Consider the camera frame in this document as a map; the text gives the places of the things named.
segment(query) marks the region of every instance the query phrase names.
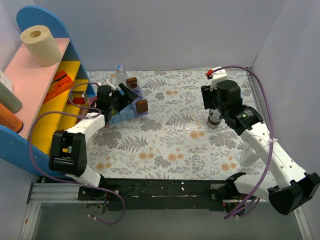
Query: floral pattern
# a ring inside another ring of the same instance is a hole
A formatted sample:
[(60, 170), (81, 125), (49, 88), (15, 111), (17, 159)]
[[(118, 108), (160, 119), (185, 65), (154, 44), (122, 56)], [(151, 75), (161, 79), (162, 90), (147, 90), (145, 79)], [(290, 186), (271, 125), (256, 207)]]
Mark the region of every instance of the floral pattern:
[[(88, 165), (106, 178), (224, 180), (244, 171), (260, 178), (265, 164), (239, 163), (247, 146), (223, 121), (207, 126), (201, 86), (209, 85), (205, 70), (129, 71), (137, 77), (148, 114), (106, 126), (87, 141)], [(112, 72), (88, 72), (104, 82)], [(256, 108), (244, 71), (228, 71), (241, 86), (243, 102)], [(267, 181), (274, 181), (270, 173)]]

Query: orange can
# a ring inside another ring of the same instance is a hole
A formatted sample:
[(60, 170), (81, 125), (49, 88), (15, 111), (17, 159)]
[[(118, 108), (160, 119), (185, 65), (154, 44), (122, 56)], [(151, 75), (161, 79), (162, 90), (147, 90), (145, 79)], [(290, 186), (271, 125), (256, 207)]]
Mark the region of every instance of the orange can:
[(11, 111), (0, 103), (0, 125), (19, 133), (24, 128), (24, 123)]

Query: white bottle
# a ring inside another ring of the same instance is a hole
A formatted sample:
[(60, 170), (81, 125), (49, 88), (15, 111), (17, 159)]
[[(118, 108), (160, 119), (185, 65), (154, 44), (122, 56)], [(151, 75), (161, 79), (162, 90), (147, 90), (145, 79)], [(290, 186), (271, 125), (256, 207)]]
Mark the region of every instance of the white bottle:
[(127, 85), (126, 80), (128, 79), (126, 71), (123, 70), (121, 65), (116, 66), (116, 72), (115, 72), (115, 78), (116, 78), (116, 84), (124, 84)]

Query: gray wall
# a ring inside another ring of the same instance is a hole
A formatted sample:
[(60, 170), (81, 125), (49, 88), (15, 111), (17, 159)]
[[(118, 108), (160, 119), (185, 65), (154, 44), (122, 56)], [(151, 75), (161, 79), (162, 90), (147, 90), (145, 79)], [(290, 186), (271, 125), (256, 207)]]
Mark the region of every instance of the gray wall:
[[(266, 89), (275, 137), (297, 163), (318, 174), (319, 43), (320, 2), (287, 0), (252, 67)], [(319, 192), (303, 206), (314, 239), (320, 239)]]
[(87, 70), (252, 66), (286, 0), (34, 0), (65, 23)]
[[(0, 0), (0, 70), (4, 71), (21, 45), (18, 10), (32, 0)], [(18, 240), (27, 208), (30, 184), (36, 178), (0, 159), (0, 239)]]

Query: toy shelf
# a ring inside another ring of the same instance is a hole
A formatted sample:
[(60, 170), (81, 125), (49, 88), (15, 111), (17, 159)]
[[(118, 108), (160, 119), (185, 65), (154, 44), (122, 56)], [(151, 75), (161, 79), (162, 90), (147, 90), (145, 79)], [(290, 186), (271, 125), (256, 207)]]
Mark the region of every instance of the toy shelf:
[[(70, 42), (68, 38), (56, 38), (62, 54)], [(42, 67), (36, 63), (24, 44), (20, 46), (4, 73), (13, 83), (13, 93), (22, 102), (22, 108), (15, 115), (22, 120), (23, 129), (19, 133), (27, 139), (30, 128), (36, 120), (50, 84), (60, 62)]]
[[(64, 111), (75, 115), (80, 112), (80, 108), (67, 104), (69, 91), (43, 103), (55, 73), (66, 71), (76, 84), (86, 83), (89, 78), (65, 25), (52, 12), (34, 5), (25, 6), (17, 13), (16, 23), (21, 32), (35, 25), (48, 27), (63, 55), (60, 62), (42, 67), (34, 61), (28, 49), (21, 45), (5, 70), (5, 74), (13, 82), (13, 93), (22, 102), (21, 110), (15, 115), (23, 121), (24, 126), (20, 133), (16, 133), (0, 125), (0, 158), (39, 176), (41, 173), (32, 164), (27, 141), (36, 117), (49, 111)], [(75, 91), (86, 91), (89, 98), (96, 95), (92, 85), (79, 86)], [(48, 153), (52, 136), (56, 130), (71, 128), (76, 121), (76, 117), (51, 114), (36, 124), (32, 133), (31, 149), (37, 166), (43, 172), (51, 176), (62, 176), (49, 169)]]
[[(79, 67), (80, 61), (61, 61), (57, 72), (64, 70), (66, 74), (68, 74), (68, 76), (75, 81)], [(50, 111), (62, 112), (67, 104), (68, 94), (69, 91), (67, 90), (42, 104), (37, 117)], [(58, 129), (61, 119), (61, 114), (46, 115), (37, 122), (33, 130), (32, 144), (47, 155), (50, 151), (52, 136)]]

